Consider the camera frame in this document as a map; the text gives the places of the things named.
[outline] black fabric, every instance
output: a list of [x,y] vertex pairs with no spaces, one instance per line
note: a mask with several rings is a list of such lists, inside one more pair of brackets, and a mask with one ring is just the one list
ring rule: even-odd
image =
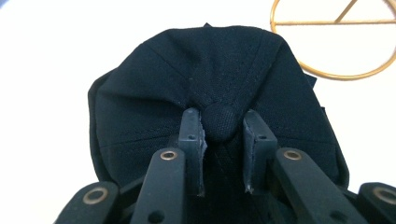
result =
[[242,119],[250,108],[282,147],[305,151],[334,183],[348,183],[332,127],[288,44],[258,28],[167,30],[99,78],[89,100],[95,171],[120,186],[146,172],[151,155],[178,133],[185,109],[201,111],[206,196],[189,199],[188,223],[265,222],[264,198],[246,194],[242,181]]

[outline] stitching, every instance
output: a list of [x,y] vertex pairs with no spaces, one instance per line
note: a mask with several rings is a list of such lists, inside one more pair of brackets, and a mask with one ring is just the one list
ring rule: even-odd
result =
[[100,146],[100,148],[116,147],[116,146],[126,145],[126,144],[130,144],[130,143],[137,143],[137,142],[140,142],[140,141],[147,141],[147,140],[151,140],[151,139],[165,138],[165,137],[169,137],[170,135],[175,134],[175,133],[176,132],[167,133],[167,134],[163,134],[163,135],[159,135],[159,136],[155,136],[155,137],[149,137],[149,138],[139,138],[139,139],[135,139],[135,140],[127,140],[127,141],[122,141],[122,142],[118,142],[118,143],[112,143],[112,144]]

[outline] white surface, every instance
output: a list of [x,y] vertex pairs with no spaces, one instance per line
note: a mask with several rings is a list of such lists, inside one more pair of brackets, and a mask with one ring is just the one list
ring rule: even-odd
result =
[[[271,5],[263,0],[10,0],[0,9],[0,223],[52,223],[80,188],[96,181],[89,151],[87,92],[138,44],[165,29],[206,22],[268,30]],[[304,8],[302,3],[289,11],[284,7],[285,12],[279,11],[279,15],[307,15]],[[369,11],[372,13],[367,13],[366,7],[355,14],[364,18],[384,15]],[[382,35],[355,37],[368,41],[354,47],[361,50],[357,57],[364,53],[373,56],[358,65],[389,55],[396,45],[393,30],[395,25],[380,30],[385,32]],[[331,64],[339,53],[337,49],[332,52],[334,47],[318,51],[339,33],[316,38],[323,40],[316,49],[299,46],[318,32],[297,33],[287,37],[297,56],[305,52],[308,58],[314,55],[307,60],[315,63],[317,59],[336,71],[359,70],[355,63]],[[343,149],[351,173],[350,189],[355,192],[364,182],[396,186],[395,73],[394,64],[360,81],[320,78],[315,87]]]

